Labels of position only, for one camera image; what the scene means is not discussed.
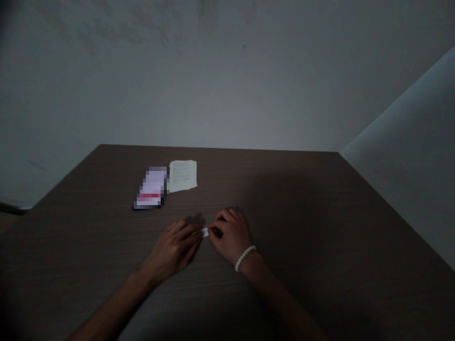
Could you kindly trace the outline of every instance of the left hand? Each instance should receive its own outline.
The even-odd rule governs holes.
[[[161,234],[152,253],[140,266],[161,283],[185,268],[192,260],[202,240],[201,226],[185,220],[173,222]]]

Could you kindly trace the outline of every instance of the white bracelet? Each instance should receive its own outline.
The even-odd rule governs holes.
[[[251,245],[248,249],[245,250],[244,253],[242,253],[242,255],[240,256],[240,258],[238,259],[237,264],[236,264],[236,271],[237,272],[238,272],[238,267],[240,266],[240,264],[243,261],[243,258],[245,258],[246,255],[252,250],[256,250],[256,247],[254,245]]]

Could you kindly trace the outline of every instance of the small white paper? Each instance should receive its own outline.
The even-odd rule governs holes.
[[[209,228],[208,228],[208,227],[204,227],[204,228],[201,230],[201,232],[202,232],[202,238],[205,238],[205,237],[208,237],[208,236],[209,236]]]
[[[193,160],[172,161],[169,165],[169,192],[178,192],[181,190],[195,188],[198,183],[197,162]]]

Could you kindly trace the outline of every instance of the forearm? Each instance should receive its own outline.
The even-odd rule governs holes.
[[[135,270],[95,314],[68,337],[67,341],[114,340],[159,282],[147,269],[141,267]]]
[[[327,335],[272,274],[257,252],[248,254],[239,270],[274,310],[286,337],[293,340],[328,340]]]

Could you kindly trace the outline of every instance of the pixelated screen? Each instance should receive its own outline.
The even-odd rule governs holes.
[[[150,167],[146,172],[133,209],[160,208],[167,190],[168,167]]]

